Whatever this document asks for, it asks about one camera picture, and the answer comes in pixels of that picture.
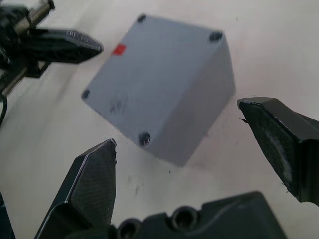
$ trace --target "black wire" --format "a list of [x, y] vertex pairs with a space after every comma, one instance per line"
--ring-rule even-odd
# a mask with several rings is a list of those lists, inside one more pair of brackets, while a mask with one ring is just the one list
[[0, 102], [3, 102], [3, 108], [2, 108], [2, 113], [0, 116], [0, 126], [4, 120], [4, 116], [6, 114], [6, 110], [8, 109], [8, 100], [6, 98], [6, 96], [4, 96], [3, 94], [0, 94]]

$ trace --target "gray plastic box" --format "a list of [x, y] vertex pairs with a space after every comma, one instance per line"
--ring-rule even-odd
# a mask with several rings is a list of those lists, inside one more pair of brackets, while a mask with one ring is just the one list
[[223, 32], [141, 16], [82, 98], [135, 144], [183, 165], [234, 90]]

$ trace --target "white surface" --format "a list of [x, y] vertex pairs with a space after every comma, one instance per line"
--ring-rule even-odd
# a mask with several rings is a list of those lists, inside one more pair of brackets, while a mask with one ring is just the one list
[[[52, 65], [39, 80], [24, 79], [9, 97], [0, 129], [0, 191], [18, 239], [33, 238], [75, 157], [110, 137], [118, 144], [116, 224], [259, 190], [288, 238], [318, 238], [319, 208], [286, 193], [236, 107], [241, 97], [276, 97], [319, 119], [318, 1], [56, 0], [55, 5], [43, 25], [87, 32], [104, 43], [104, 53], [79, 66]], [[144, 153], [80, 99], [141, 12], [226, 31], [237, 93], [184, 168]]]

